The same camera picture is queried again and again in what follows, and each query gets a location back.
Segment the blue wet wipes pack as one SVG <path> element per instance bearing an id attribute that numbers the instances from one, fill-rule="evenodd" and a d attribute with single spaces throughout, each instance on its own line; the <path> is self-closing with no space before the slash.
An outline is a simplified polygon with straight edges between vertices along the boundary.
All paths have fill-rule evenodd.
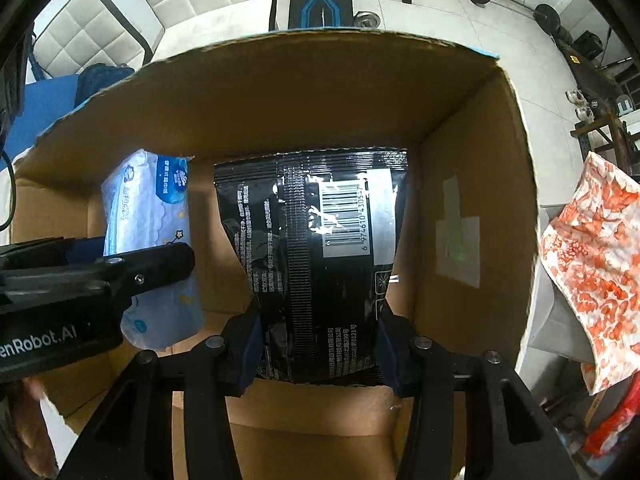
<path id="1" fill-rule="evenodd" d="M 132 153 L 102 183 L 104 255 L 191 243 L 189 168 L 184 157 Z M 135 296 L 120 328 L 139 349 L 164 351 L 202 328 L 196 277 Z"/>

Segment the black snack packet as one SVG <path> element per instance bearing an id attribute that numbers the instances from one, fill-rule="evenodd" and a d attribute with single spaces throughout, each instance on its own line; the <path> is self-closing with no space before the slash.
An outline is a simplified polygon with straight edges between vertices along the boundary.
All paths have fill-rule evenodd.
<path id="1" fill-rule="evenodd" d="M 400 148 L 319 150 L 216 165 L 220 221 L 257 298 L 259 377 L 377 386 L 385 301 L 407 196 Z"/>

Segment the grey plastic chair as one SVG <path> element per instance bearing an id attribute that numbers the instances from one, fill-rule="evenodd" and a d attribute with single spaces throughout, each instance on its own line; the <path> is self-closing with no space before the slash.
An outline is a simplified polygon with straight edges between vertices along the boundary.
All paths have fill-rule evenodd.
<path id="1" fill-rule="evenodd" d="M 570 363 L 593 363 L 590 343 L 576 315 L 537 257 L 527 326 L 515 369 L 534 399 L 555 396 L 562 370 Z"/>

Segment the open cardboard box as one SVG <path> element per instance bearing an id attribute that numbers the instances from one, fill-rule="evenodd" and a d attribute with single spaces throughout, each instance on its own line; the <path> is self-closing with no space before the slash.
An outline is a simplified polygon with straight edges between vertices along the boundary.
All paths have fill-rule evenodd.
<path id="1" fill-rule="evenodd" d="M 524 479 L 513 364 L 537 189 L 506 74 L 431 38 L 301 29 L 144 66 L 16 170 L 15 243 L 123 256 L 14 304 L 6 374 L 78 431 L 64 479 Z"/>

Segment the blue cushion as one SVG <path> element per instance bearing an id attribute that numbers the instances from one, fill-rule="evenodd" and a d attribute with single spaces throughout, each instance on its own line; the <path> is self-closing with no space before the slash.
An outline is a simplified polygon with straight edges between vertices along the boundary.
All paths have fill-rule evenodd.
<path id="1" fill-rule="evenodd" d="M 25 105 L 9 130 L 4 150 L 10 159 L 33 146 L 37 136 L 75 108 L 78 75 L 40 80 L 25 87 Z"/>

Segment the dark navy cloth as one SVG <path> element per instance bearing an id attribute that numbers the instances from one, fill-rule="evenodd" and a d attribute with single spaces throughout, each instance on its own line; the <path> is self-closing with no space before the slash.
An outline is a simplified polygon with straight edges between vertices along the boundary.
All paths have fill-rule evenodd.
<path id="1" fill-rule="evenodd" d="M 96 93 L 131 76 L 134 69 L 128 65 L 98 63 L 85 68 L 78 76 L 74 107 L 81 106 Z"/>

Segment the orange white patterned cloth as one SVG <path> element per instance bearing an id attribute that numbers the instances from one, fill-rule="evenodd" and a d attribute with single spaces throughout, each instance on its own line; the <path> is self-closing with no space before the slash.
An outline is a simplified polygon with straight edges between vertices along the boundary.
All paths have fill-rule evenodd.
<path id="1" fill-rule="evenodd" d="M 638 183 L 589 153 L 573 198 L 541 235 L 540 258 L 589 341 L 589 393 L 638 372 Z"/>

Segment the left white quilted chair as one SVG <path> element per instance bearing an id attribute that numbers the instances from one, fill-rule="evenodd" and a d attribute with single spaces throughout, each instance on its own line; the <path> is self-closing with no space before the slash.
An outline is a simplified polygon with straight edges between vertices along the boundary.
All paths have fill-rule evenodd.
<path id="1" fill-rule="evenodd" d="M 29 53 L 37 80 L 78 75 L 93 65 L 138 70 L 153 50 L 112 0 L 68 0 Z"/>

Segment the chrome dumbbell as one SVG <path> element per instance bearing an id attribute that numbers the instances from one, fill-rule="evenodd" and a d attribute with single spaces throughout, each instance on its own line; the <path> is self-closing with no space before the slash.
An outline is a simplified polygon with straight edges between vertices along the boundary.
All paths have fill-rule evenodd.
<path id="1" fill-rule="evenodd" d="M 372 11 L 358 11 L 354 15 L 354 26 L 362 29 L 379 29 L 381 18 Z"/>

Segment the barbell on floor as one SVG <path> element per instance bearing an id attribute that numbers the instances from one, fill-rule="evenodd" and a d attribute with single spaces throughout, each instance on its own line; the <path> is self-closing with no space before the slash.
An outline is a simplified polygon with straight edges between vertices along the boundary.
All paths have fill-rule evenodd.
<path id="1" fill-rule="evenodd" d="M 502 0 L 470 0 L 476 6 L 486 6 L 491 2 Z M 555 42 L 561 44 L 572 44 L 573 37 L 570 32 L 562 25 L 560 14 L 553 6 L 548 3 L 538 3 L 536 6 L 530 6 L 525 0 L 504 0 L 508 3 L 515 4 L 519 8 L 528 12 L 528 15 L 537 23 L 538 27 Z"/>

